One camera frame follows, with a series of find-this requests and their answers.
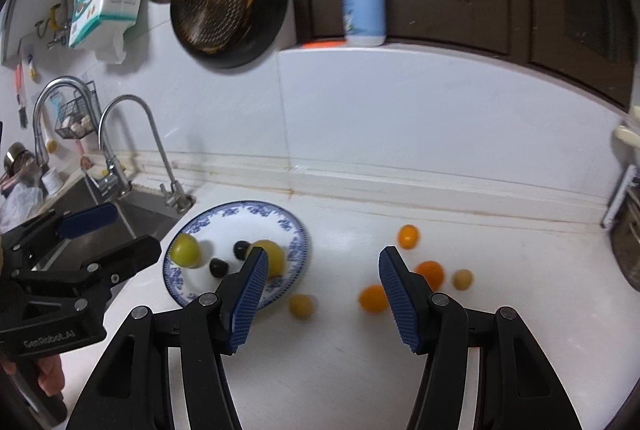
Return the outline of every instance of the dark grape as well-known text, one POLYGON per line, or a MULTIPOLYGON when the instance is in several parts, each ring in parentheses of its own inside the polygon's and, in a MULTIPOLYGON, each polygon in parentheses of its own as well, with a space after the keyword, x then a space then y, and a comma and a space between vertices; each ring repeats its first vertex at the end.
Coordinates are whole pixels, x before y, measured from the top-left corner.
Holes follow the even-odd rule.
POLYGON ((246 240, 238 240, 234 244, 234 255, 239 260, 244 260, 246 258, 246 250, 249 249, 250 244, 246 240))
POLYGON ((220 258, 212 258, 209 262, 209 271, 214 278, 222 278, 229 272, 229 264, 220 258))

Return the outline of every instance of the green tomato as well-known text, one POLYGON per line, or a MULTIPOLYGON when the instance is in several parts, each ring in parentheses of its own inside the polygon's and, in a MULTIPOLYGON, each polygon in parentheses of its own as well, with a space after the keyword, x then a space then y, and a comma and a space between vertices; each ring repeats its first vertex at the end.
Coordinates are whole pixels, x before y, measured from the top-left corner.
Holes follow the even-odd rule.
POLYGON ((169 257, 180 267, 196 267, 200 262, 200 245, 193 235, 178 235, 169 251, 169 257))

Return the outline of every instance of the orange cherry tomato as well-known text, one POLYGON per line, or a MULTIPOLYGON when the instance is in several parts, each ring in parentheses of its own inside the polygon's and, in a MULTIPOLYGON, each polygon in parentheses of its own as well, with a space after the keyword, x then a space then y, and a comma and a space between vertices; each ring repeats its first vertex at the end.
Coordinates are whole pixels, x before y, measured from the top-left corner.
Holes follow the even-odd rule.
POLYGON ((358 302, 367 313, 381 313, 389 307, 385 288, 380 284, 364 288, 358 297, 358 302))
POLYGON ((398 232, 398 244, 403 250, 412 250, 420 240, 420 232, 412 224, 405 224, 398 232))
POLYGON ((444 281, 444 269, 435 260, 427 260, 415 268, 415 272, 421 274, 434 291, 440 289, 444 281))

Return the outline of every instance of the human hand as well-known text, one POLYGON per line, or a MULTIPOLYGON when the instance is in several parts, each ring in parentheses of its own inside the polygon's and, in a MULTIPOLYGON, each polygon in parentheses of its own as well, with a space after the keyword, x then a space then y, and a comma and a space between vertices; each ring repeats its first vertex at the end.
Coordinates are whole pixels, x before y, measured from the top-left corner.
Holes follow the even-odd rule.
MULTIPOLYGON (((4 359, 4 357, 0 357, 0 363, 2 363, 2 368, 4 368, 4 371, 7 374, 15 374, 15 363, 9 362, 4 359)), ((59 394, 65 387, 65 375, 62 372, 62 361, 60 360, 60 356, 57 355, 39 358, 35 360, 35 363, 40 370, 40 374, 38 375, 38 385, 40 388, 49 397, 59 394)))

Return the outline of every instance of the blue gripper pad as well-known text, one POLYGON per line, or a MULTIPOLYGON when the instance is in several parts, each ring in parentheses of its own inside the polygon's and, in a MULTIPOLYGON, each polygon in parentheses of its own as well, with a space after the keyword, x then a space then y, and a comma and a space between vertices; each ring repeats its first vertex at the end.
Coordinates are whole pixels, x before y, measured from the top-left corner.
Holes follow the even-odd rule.
POLYGON ((411 347, 412 352, 423 354, 420 330, 428 320, 427 298, 433 293, 431 288, 421 275, 409 272, 393 246, 380 253, 378 272, 402 342, 411 347))
POLYGON ((113 204, 99 204, 63 217, 56 226, 56 234, 60 238, 78 238, 113 224, 117 219, 118 209, 113 204))
POLYGON ((249 328, 254 321, 258 303, 267 283, 269 259, 262 248, 253 248, 238 274, 242 291, 230 313, 230 336, 227 346, 230 352, 246 342, 249 328))

